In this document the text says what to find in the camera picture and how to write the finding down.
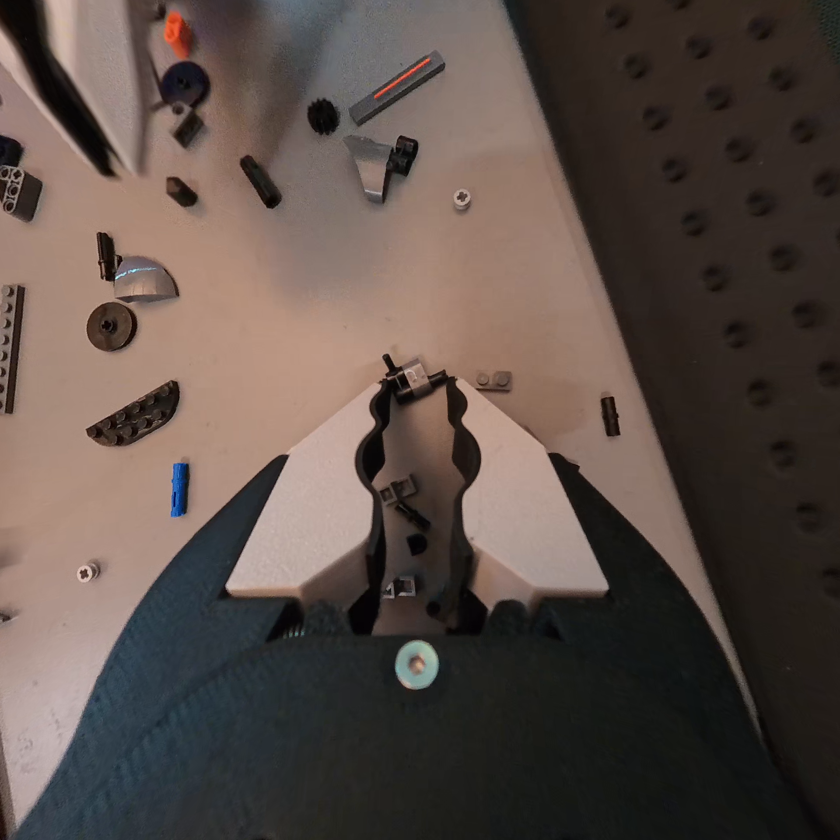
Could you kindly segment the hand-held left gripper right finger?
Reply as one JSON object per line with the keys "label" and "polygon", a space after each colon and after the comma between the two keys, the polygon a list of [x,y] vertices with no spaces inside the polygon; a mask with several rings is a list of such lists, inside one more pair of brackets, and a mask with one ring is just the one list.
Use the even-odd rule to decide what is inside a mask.
{"label": "hand-held left gripper right finger", "polygon": [[464,380],[446,384],[452,460],[462,479],[446,580],[449,631],[476,634],[516,602],[600,599],[609,590],[553,454]]}

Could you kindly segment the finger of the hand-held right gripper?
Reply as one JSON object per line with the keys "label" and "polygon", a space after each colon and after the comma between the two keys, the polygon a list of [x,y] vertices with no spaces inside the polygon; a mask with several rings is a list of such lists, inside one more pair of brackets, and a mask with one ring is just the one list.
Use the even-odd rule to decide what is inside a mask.
{"label": "finger of the hand-held right gripper", "polygon": [[49,46],[46,21],[4,19],[1,28],[13,57],[23,63],[24,74],[34,86],[36,101],[45,106],[48,115],[57,120],[100,175],[114,177],[112,146]]}
{"label": "finger of the hand-held right gripper", "polygon": [[48,52],[82,106],[82,127],[93,130],[98,144],[85,150],[51,117],[60,136],[101,174],[118,167],[141,174],[154,99],[146,2],[46,1],[43,15]]}

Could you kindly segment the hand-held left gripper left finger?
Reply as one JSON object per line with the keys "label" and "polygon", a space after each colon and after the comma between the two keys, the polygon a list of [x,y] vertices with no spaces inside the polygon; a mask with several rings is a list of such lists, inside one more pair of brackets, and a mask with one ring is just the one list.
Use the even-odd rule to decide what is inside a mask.
{"label": "hand-held left gripper left finger", "polygon": [[374,480],[385,464],[389,386],[369,386],[286,456],[226,582],[238,598],[280,596],[342,608],[355,634],[381,609],[384,503]]}

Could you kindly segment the small lego axle assembly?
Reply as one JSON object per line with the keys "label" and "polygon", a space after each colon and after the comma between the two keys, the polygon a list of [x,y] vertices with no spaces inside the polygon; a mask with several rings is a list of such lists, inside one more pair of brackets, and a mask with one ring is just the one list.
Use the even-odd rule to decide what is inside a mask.
{"label": "small lego axle assembly", "polygon": [[398,405],[413,403],[433,393],[448,380],[446,371],[429,374],[418,357],[403,365],[396,365],[390,354],[382,356],[385,382]]}

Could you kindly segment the small orange lego piece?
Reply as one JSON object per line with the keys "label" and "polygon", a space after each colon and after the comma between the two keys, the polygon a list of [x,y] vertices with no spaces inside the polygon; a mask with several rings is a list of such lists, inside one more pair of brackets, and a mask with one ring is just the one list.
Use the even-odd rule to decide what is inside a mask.
{"label": "small orange lego piece", "polygon": [[178,60],[188,60],[193,50],[193,32],[184,17],[176,10],[166,15],[164,41]]}

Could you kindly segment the dark blue round lego tile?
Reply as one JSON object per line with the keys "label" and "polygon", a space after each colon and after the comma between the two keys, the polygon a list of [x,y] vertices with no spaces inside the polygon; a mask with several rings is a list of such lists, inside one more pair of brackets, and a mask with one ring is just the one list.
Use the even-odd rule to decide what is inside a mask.
{"label": "dark blue round lego tile", "polygon": [[160,80],[161,99],[171,106],[181,103],[197,107],[205,101],[210,90],[209,76],[204,68],[190,60],[176,62]]}

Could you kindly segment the grey lego liftarm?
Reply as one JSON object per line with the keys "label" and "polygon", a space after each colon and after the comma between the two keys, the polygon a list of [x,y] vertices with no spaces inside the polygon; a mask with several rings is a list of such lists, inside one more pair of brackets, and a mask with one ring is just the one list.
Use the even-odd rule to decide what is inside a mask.
{"label": "grey lego liftarm", "polygon": [[19,221],[32,222],[44,187],[42,181],[20,167],[4,164],[1,187],[3,212]]}

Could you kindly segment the dark grey half-round lego plate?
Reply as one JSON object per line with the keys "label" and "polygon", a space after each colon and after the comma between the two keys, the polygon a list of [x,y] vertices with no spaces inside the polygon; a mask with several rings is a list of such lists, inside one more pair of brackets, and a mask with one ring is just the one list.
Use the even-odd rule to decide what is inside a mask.
{"label": "dark grey half-round lego plate", "polygon": [[180,402],[180,385],[168,381],[86,429],[88,438],[106,448],[125,448],[168,424]]}

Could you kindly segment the silver curved lego piece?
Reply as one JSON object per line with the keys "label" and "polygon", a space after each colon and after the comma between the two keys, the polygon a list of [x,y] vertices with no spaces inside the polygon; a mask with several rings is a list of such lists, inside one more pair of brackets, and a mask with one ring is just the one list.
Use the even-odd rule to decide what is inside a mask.
{"label": "silver curved lego piece", "polygon": [[123,303],[152,303],[179,297],[175,281],[161,263],[141,256],[125,256],[116,269],[114,297]]}

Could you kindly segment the dark round lego disc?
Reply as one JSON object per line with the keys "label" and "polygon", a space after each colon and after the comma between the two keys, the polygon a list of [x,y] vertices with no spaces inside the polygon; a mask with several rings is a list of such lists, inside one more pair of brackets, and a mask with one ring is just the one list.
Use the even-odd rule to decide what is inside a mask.
{"label": "dark round lego disc", "polygon": [[133,310],[119,301],[104,302],[94,308],[86,325],[89,343],[103,352],[126,348],[133,341],[136,329]]}

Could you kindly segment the long grey lego plate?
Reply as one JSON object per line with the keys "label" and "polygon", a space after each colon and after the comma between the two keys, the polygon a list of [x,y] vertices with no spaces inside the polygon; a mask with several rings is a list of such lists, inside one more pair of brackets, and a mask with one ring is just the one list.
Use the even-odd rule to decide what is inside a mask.
{"label": "long grey lego plate", "polygon": [[24,303],[24,286],[18,283],[2,286],[1,414],[3,415],[11,414],[14,411]]}

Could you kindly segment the long dark lego tile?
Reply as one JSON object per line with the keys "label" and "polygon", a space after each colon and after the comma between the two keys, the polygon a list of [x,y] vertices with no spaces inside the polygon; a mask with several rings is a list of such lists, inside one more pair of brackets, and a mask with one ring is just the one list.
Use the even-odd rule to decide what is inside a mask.
{"label": "long dark lego tile", "polygon": [[350,118],[354,125],[360,127],[371,121],[409,93],[442,73],[445,68],[445,60],[437,50],[415,60],[394,78],[382,83],[350,107]]}

